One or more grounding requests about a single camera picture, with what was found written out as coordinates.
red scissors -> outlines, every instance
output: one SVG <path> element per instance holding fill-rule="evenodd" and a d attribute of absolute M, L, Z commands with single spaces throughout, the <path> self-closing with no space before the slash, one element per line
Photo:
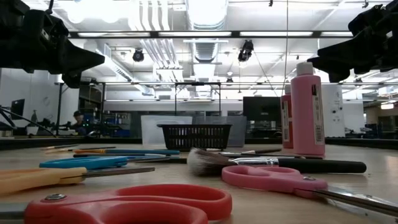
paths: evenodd
<path fill-rule="evenodd" d="M 87 195 L 49 195 L 25 205 L 0 204 L 0 220 L 49 223 L 204 224 L 228 218 L 231 195 L 198 185 L 159 184 Z"/>
<path fill-rule="evenodd" d="M 229 166 L 223 168 L 222 178 L 228 184 L 248 189 L 290 193 L 304 198 L 328 198 L 374 211 L 381 220 L 398 217 L 398 204 L 394 202 L 328 186 L 324 180 L 306 177 L 291 168 Z"/>

bottle label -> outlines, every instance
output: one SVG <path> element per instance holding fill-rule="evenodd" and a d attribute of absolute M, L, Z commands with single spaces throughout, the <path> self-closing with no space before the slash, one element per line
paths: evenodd
<path fill-rule="evenodd" d="M 282 139 L 284 142 L 290 141 L 289 136 L 289 106 L 287 101 L 282 102 Z"/>
<path fill-rule="evenodd" d="M 313 129 L 316 145 L 325 144 L 325 134 L 323 133 L 323 114 L 320 87 L 312 85 L 312 108 L 313 108 Z"/>

table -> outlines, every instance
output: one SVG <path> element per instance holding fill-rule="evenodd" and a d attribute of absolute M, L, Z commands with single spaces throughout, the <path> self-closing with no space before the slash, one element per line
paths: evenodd
<path fill-rule="evenodd" d="M 96 147 L 90 144 L 81 147 Z M 118 148 L 143 148 L 141 145 L 112 145 Z M 229 151 L 248 151 L 263 148 L 281 147 L 279 145 L 246 145 L 244 149 Z M 39 149 L 17 149 L 0 151 L 0 169 L 26 169 L 37 167 L 40 162 L 71 157 L 72 153 L 44 154 Z M 368 170 L 365 174 L 316 174 L 330 185 L 355 190 L 398 202 L 398 151 L 370 149 L 363 147 L 326 146 L 326 159 L 363 161 Z M 240 189 L 230 186 L 219 177 L 192 176 L 185 164 L 146 163 L 137 166 L 154 166 L 156 171 L 142 174 L 119 175 L 89 178 L 84 182 L 69 186 L 44 187 L 27 190 L 18 194 L 0 197 L 1 202 L 25 202 L 50 194 L 85 194 L 102 190 L 119 189 L 146 184 L 197 184 L 227 190 L 233 197 L 232 216 L 227 223 L 373 223 L 365 216 L 355 215 L 334 206 L 308 200 L 293 195 L 275 192 Z"/>

paint bottle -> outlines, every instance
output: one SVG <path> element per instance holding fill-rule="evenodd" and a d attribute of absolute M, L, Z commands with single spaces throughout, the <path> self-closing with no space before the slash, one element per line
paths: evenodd
<path fill-rule="evenodd" d="M 292 95 L 290 85 L 285 86 L 285 94 L 280 98 L 282 111 L 282 145 L 284 149 L 293 149 Z"/>
<path fill-rule="evenodd" d="M 311 62 L 297 64 L 297 76 L 291 81 L 294 152 L 325 155 L 325 134 L 321 78 L 313 74 Z"/>

metal ferrule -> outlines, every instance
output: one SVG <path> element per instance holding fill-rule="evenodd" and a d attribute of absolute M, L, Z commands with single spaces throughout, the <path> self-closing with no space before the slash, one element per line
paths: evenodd
<path fill-rule="evenodd" d="M 237 165 L 279 166 L 278 158 L 275 158 L 275 157 L 237 158 L 237 159 L 230 159 L 229 161 L 235 162 Z"/>

